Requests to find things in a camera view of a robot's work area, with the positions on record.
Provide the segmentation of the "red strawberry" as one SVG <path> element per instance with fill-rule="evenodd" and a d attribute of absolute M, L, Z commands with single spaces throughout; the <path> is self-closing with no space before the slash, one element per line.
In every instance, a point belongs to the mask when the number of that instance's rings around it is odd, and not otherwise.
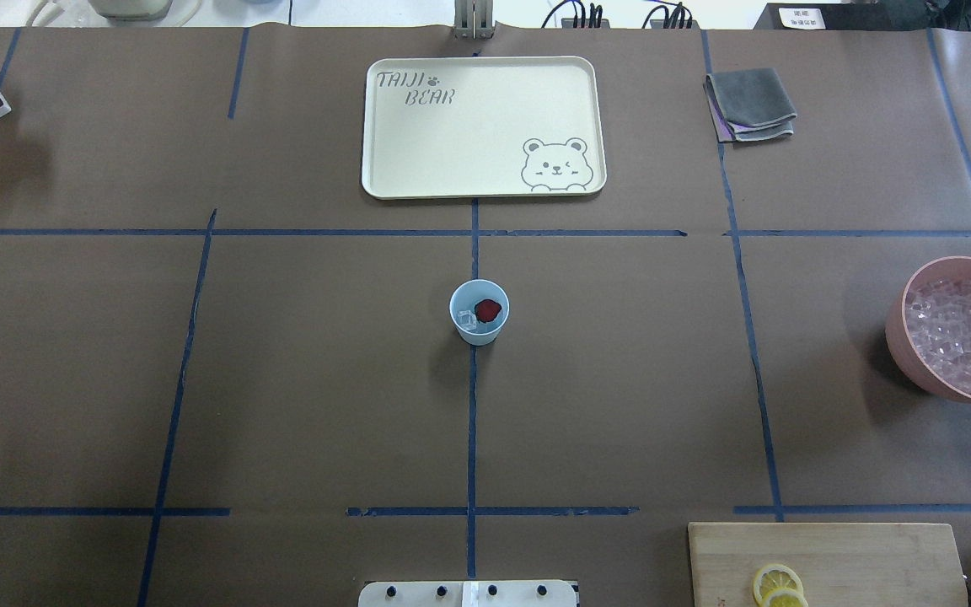
<path fill-rule="evenodd" d="M 489 324 L 501 315 L 502 304 L 494 299 L 485 298 L 475 304 L 473 311 L 478 323 Z"/>

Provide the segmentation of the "light blue plastic cup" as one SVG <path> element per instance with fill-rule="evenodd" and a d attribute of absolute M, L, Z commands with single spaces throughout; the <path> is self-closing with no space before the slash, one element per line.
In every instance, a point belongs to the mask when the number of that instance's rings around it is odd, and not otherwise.
<path fill-rule="evenodd" d="M 448 317 L 459 337 L 471 346 L 496 340 L 507 322 L 510 303 L 500 285 L 485 279 L 467 281 L 448 300 Z"/>

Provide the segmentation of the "pink bowl of ice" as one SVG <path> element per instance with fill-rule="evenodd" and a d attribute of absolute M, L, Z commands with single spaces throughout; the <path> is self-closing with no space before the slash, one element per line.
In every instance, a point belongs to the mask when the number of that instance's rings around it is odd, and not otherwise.
<path fill-rule="evenodd" d="M 885 339 L 914 384 L 971 402 L 971 257 L 944 257 L 918 269 L 891 304 Z"/>

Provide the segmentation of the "cream bear tray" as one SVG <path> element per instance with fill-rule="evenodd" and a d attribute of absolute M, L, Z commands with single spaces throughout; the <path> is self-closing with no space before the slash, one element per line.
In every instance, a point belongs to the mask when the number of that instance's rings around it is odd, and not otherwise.
<path fill-rule="evenodd" d="M 585 196 L 608 181 L 583 57 L 385 58 L 365 84 L 361 183 L 378 199 Z"/>

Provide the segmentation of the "grey folded cloth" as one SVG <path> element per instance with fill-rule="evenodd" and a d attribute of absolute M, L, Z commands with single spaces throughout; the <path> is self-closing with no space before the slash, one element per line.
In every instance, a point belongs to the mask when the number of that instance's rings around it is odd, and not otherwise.
<path fill-rule="evenodd" d="M 797 108 L 774 68 L 708 73 L 704 90 L 720 143 L 774 141 L 795 133 Z"/>

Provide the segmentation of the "lemon slices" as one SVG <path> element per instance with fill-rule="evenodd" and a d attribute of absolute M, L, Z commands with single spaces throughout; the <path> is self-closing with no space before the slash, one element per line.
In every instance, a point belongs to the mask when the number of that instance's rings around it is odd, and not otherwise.
<path fill-rule="evenodd" d="M 801 577 L 789 566 L 768 562 L 752 577 L 756 606 L 809 606 Z"/>

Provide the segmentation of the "wooden cutting board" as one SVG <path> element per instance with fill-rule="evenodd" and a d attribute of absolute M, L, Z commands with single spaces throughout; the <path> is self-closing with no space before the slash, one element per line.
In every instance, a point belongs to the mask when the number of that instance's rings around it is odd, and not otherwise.
<path fill-rule="evenodd" d="M 697 606 L 755 606 L 768 564 L 802 581 L 812 606 L 966 606 L 952 527 L 928 523 L 691 522 Z"/>

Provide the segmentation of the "aluminium frame post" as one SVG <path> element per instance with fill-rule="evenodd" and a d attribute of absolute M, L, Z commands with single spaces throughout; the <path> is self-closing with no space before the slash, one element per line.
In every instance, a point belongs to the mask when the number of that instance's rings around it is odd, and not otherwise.
<path fill-rule="evenodd" d="M 459 40 L 486 40 L 496 34 L 493 0 L 455 0 L 453 35 Z"/>

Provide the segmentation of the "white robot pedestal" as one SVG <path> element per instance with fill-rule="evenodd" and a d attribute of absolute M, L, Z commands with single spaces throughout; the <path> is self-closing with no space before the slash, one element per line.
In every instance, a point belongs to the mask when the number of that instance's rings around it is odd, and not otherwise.
<path fill-rule="evenodd" d="M 358 606 L 578 606 L 577 584 L 560 579 L 377 581 Z"/>

